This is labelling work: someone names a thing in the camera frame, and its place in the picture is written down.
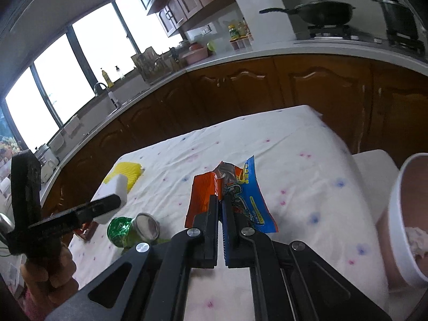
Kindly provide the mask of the left hand of person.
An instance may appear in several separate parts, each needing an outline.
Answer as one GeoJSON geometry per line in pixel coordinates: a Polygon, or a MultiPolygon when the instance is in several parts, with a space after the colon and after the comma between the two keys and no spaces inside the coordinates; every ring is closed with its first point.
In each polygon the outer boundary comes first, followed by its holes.
{"type": "Polygon", "coordinates": [[[62,245],[59,257],[54,261],[58,266],[52,274],[29,261],[20,266],[27,288],[22,308],[30,320],[45,320],[48,314],[78,292],[79,285],[73,277],[77,266],[66,245],[62,245]]]}

